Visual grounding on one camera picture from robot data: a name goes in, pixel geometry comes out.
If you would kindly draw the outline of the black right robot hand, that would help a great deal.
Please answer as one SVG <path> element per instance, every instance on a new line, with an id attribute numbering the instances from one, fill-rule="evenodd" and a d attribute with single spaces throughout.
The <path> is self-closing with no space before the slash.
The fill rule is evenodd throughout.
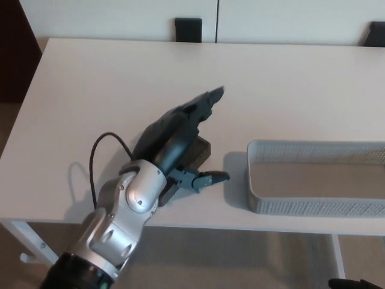
<path id="1" fill-rule="evenodd" d="M 382 287 L 375 285 L 366 280 L 351 280 L 332 278 L 328 281 L 328 286 L 331 289 L 383 289 Z"/>

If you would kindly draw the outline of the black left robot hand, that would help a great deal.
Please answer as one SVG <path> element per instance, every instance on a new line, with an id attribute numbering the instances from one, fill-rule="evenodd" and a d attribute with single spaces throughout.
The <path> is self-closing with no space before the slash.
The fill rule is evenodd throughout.
<path id="1" fill-rule="evenodd" d="M 172 197 L 179 188 L 195 192 L 228 181 L 227 172 L 199 172 L 186 163 L 189 149 L 199 138 L 199 124 L 212 114 L 224 94 L 224 87 L 205 92 L 185 104 L 167 111 L 142 133 L 132 153 L 133 160 L 154 164 L 166 177 L 160 197 Z"/>

